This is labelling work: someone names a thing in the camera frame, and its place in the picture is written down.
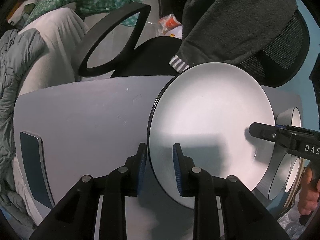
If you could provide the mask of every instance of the metal screw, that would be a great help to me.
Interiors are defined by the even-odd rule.
[[[229,176],[228,179],[231,181],[231,182],[237,182],[238,181],[238,178],[236,176]]]
[[[192,170],[194,173],[199,173],[199,172],[201,172],[201,168],[199,168],[199,167],[193,167],[191,170]]]
[[[91,176],[90,176],[90,175],[84,175],[81,180],[82,180],[83,182],[88,182],[88,181],[90,181],[90,179],[91,179]]]
[[[126,172],[128,171],[128,168],[125,167],[125,166],[122,166],[122,167],[120,167],[120,168],[118,169],[118,171],[119,171],[120,173],[126,173]]]

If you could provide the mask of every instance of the black chair seat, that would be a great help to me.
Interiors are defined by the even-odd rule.
[[[169,61],[179,50],[181,40],[156,37],[138,46],[126,65],[116,68],[111,77],[177,75]]]

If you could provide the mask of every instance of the gray table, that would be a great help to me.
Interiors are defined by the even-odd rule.
[[[27,183],[20,132],[41,136],[52,197],[57,203],[84,175],[104,176],[135,155],[147,142],[153,103],[171,76],[124,77],[86,81],[42,89],[18,97],[14,138]],[[263,87],[275,117],[298,107],[298,95]],[[34,200],[42,217],[50,209]],[[146,166],[138,198],[126,198],[128,240],[192,239],[193,210],[173,201]]]

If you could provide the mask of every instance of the finger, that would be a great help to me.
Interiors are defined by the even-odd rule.
[[[298,211],[299,211],[300,215],[305,215],[305,216],[307,216],[311,213],[310,210],[306,210],[304,208],[302,201],[298,202]]]
[[[300,191],[299,199],[301,200],[310,200],[310,201],[317,201],[319,198],[319,192],[309,188],[303,188]]]
[[[316,201],[301,200],[298,203],[298,208],[300,208],[300,210],[314,211],[317,206],[318,203]]]
[[[303,177],[301,179],[301,185],[308,185],[311,182],[312,179],[312,171],[310,167],[308,166],[303,174]]]

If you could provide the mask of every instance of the mesh chair back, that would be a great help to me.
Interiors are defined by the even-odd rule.
[[[264,49],[239,67],[260,85],[278,87],[287,83],[301,68],[309,51],[309,32],[302,15],[296,11],[284,30]]]

